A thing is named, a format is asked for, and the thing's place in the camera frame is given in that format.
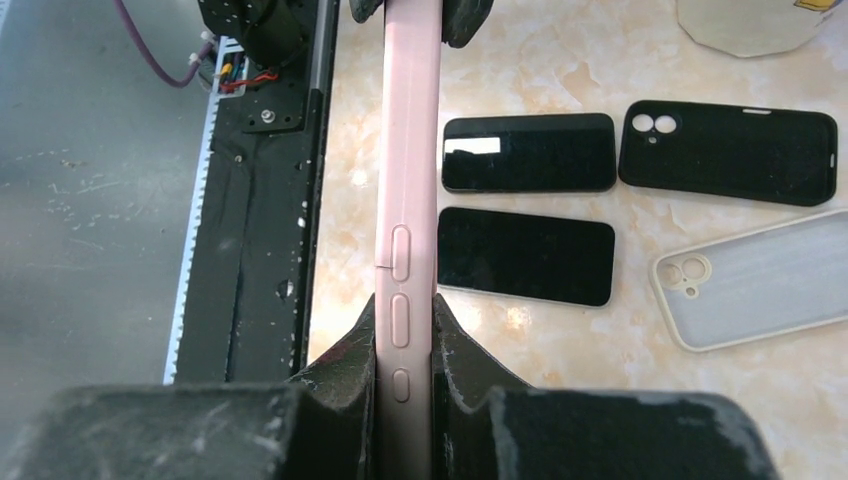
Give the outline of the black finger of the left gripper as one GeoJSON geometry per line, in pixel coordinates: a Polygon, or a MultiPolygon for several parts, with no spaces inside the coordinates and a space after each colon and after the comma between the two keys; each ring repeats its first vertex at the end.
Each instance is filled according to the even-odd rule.
{"type": "Polygon", "coordinates": [[[451,48],[464,48],[487,20],[493,0],[444,0],[442,42],[451,48]]]}

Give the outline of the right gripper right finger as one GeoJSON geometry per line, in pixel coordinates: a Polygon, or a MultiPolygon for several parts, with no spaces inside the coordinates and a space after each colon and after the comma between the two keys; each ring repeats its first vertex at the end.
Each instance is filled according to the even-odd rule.
{"type": "Polygon", "coordinates": [[[562,390],[521,380],[433,301],[437,479],[775,479],[754,421],[702,392],[562,390]]]}

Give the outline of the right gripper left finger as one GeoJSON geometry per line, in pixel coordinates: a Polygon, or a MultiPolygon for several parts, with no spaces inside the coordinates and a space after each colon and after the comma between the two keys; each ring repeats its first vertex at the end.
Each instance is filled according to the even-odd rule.
{"type": "Polygon", "coordinates": [[[5,479],[372,479],[375,308],[276,383],[80,387],[54,396],[5,479]]]}

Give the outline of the black smartphone silver edge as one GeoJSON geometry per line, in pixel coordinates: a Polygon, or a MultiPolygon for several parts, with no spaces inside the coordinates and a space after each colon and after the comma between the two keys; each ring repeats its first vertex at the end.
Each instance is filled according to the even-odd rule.
{"type": "Polygon", "coordinates": [[[438,219],[442,286],[602,307],[616,237],[602,222],[448,207],[438,219]]]}

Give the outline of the white cased phone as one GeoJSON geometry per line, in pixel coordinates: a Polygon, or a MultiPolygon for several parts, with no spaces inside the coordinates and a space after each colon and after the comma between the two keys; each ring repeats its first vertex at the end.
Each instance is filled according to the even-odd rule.
{"type": "Polygon", "coordinates": [[[428,479],[442,4],[388,1],[384,12],[375,465],[381,479],[428,479]]]}

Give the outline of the white phone case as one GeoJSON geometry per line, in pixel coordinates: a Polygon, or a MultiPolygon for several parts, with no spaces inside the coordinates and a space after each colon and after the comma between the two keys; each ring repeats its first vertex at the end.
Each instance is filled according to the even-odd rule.
{"type": "Polygon", "coordinates": [[[671,336],[706,352],[847,318],[847,212],[834,210],[657,258],[671,336]]]}

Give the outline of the black phone case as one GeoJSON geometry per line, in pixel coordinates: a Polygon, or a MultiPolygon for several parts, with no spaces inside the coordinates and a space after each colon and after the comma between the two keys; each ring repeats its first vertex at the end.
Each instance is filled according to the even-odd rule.
{"type": "Polygon", "coordinates": [[[618,174],[632,186],[813,207],[836,193],[837,158],[826,113],[641,100],[625,115],[618,174]]]}

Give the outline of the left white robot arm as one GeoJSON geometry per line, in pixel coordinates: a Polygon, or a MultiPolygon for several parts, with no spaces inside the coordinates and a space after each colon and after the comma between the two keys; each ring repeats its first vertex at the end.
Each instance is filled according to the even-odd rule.
{"type": "MultiPolygon", "coordinates": [[[[321,1],[205,0],[198,3],[205,26],[234,39],[247,57],[264,67],[282,66],[306,47],[314,34],[305,20],[321,1]]],[[[465,47],[488,18],[492,0],[442,1],[441,41],[465,47]]]]}

